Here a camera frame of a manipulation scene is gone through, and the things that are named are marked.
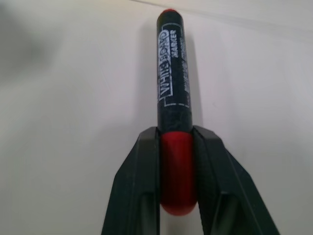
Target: white background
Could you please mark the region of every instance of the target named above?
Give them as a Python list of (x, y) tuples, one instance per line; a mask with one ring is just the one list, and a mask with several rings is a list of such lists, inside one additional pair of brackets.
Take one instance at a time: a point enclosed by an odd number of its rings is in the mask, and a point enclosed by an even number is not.
[[(229, 13), (193, 2), (171, 3), (185, 22), (194, 123), (249, 171), (281, 234), (312, 234), (312, 4), (254, 1), (245, 11), (240, 0)], [(100, 234), (116, 171), (157, 124), (163, 9), (1, 1), (1, 235)], [(198, 210), (162, 212), (161, 222), (164, 235), (202, 234)]]

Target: marker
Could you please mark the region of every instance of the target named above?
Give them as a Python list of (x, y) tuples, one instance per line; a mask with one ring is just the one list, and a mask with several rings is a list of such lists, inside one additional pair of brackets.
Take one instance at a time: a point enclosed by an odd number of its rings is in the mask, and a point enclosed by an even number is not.
[(186, 215), (197, 202), (192, 113), (182, 16), (167, 9), (157, 20), (157, 126), (161, 133), (161, 205)]

